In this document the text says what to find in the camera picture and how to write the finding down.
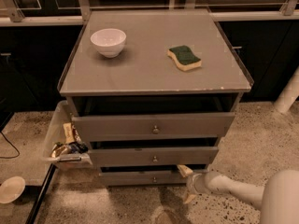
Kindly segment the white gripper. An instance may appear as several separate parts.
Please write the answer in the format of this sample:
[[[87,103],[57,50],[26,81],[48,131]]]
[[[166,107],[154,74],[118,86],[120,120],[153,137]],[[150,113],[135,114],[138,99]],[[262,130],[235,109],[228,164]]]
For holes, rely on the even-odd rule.
[[[192,174],[193,170],[186,165],[179,164],[178,170],[183,177],[188,177],[186,182],[187,191],[183,196],[183,203],[190,203],[197,194],[209,194],[210,191],[205,184],[205,176],[203,174]]]

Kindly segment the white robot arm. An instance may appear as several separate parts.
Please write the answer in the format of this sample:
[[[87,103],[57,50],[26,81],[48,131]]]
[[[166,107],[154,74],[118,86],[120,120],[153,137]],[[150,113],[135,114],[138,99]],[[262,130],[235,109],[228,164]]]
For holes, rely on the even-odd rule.
[[[299,224],[299,172],[283,170],[272,175],[264,186],[235,181],[216,171],[196,173],[179,165],[187,179],[183,202],[197,195],[231,195],[261,212],[260,224]]]

